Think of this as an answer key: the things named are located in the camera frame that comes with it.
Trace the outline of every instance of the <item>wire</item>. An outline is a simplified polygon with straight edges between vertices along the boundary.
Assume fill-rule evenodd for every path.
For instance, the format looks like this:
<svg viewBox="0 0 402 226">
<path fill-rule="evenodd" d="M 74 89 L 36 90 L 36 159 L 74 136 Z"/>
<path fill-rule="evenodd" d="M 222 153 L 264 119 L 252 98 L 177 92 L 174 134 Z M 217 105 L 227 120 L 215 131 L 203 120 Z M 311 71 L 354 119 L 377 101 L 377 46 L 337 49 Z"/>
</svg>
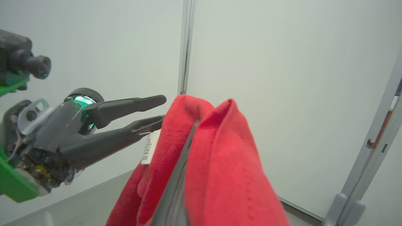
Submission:
<svg viewBox="0 0 402 226">
<path fill-rule="evenodd" d="M 21 146 L 21 144 L 22 144 L 21 134 L 20 134 L 20 132 L 18 131 L 17 125 L 16 125 L 12 120 L 10 120 L 10 122 L 11 122 L 11 124 L 12 124 L 13 127 L 14 127 L 14 130 L 15 130 L 15 133 L 17 134 L 17 138 L 18 138 L 18 139 L 17 139 L 17 143 L 15 144 L 14 150 L 12 151 L 10 157 L 7 159 L 7 162 L 9 162 L 9 161 L 14 157 L 15 153 L 17 153 L 18 148 L 19 148 L 19 147 Z"/>
</svg>

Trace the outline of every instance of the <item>white panel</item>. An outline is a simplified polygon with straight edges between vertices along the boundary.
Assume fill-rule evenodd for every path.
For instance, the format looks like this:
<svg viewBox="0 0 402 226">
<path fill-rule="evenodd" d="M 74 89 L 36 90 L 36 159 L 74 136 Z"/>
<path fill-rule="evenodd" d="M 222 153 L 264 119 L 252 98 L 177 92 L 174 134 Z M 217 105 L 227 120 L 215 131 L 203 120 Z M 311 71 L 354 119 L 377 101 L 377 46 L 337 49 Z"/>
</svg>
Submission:
<svg viewBox="0 0 402 226">
<path fill-rule="evenodd" d="M 324 218 L 394 66 L 401 4 L 198 1 L 187 93 L 234 98 L 276 193 Z"/>
<path fill-rule="evenodd" d="M 52 60 L 49 78 L 32 78 L 27 91 L 2 97 L 1 111 L 42 97 L 57 106 L 74 89 L 88 87 L 105 100 L 159 94 L 168 99 L 99 131 L 165 114 L 177 95 L 182 11 L 182 0 L 1 0 L 0 29 L 29 37 L 33 53 Z M 1 196 L 0 225 L 134 169 L 143 148 L 141 141 L 96 163 L 50 195 L 21 204 Z"/>
<path fill-rule="evenodd" d="M 366 209 L 358 226 L 402 224 L 402 128 L 396 134 L 362 201 Z"/>
</svg>

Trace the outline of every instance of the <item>fabric tag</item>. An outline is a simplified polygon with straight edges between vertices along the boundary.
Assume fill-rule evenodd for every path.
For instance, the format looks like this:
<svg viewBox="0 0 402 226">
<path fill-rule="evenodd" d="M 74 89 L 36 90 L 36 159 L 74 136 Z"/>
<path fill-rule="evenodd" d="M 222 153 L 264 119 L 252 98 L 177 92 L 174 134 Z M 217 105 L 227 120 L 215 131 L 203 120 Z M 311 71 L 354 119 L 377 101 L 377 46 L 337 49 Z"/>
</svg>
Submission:
<svg viewBox="0 0 402 226">
<path fill-rule="evenodd" d="M 151 164 L 152 157 L 155 153 L 156 144 L 158 143 L 160 129 L 153 131 L 146 136 L 146 145 L 144 155 L 142 156 L 141 165 Z"/>
</svg>

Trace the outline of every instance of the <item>red towel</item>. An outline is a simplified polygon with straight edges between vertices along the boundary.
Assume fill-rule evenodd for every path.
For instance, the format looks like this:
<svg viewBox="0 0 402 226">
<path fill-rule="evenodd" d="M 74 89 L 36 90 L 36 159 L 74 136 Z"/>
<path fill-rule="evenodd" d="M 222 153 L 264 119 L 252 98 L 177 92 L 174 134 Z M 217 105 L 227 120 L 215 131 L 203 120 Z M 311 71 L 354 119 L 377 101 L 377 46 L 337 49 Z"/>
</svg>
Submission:
<svg viewBox="0 0 402 226">
<path fill-rule="evenodd" d="M 139 164 L 107 226 L 149 225 L 195 121 L 185 180 L 191 226 L 289 226 L 269 184 L 244 116 L 232 99 L 214 108 L 180 95 L 164 119 L 150 165 Z"/>
</svg>

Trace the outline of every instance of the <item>green bracket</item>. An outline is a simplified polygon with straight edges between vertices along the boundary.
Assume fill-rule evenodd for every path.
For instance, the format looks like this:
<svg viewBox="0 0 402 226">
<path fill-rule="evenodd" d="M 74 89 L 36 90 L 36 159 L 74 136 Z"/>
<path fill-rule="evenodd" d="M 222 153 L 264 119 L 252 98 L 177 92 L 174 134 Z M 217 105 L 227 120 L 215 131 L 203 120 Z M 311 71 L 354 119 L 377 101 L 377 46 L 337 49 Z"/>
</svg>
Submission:
<svg viewBox="0 0 402 226">
<path fill-rule="evenodd" d="M 3 147 L 0 145 L 0 192 L 16 202 L 34 199 L 38 190 L 25 180 L 7 162 Z"/>
<path fill-rule="evenodd" d="M 29 78 L 26 78 L 20 82 L 15 83 L 12 86 L 0 86 L 0 97 L 6 95 L 9 92 L 16 92 L 17 88 L 25 85 L 29 81 Z"/>
</svg>

